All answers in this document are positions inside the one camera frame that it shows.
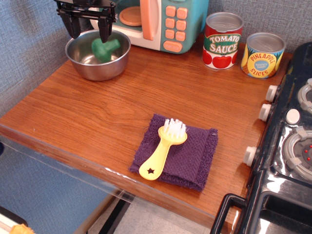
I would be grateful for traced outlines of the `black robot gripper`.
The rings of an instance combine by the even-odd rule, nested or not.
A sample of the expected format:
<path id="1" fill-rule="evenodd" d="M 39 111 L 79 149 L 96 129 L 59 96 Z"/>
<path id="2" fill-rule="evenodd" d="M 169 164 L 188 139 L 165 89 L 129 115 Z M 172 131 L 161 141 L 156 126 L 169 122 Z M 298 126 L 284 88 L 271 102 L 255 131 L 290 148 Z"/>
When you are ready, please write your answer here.
<path id="1" fill-rule="evenodd" d="M 81 33 L 79 18 L 98 20 L 102 43 L 108 41 L 112 22 L 116 22 L 115 6 L 110 0 L 56 0 L 57 12 L 69 35 L 76 39 Z"/>

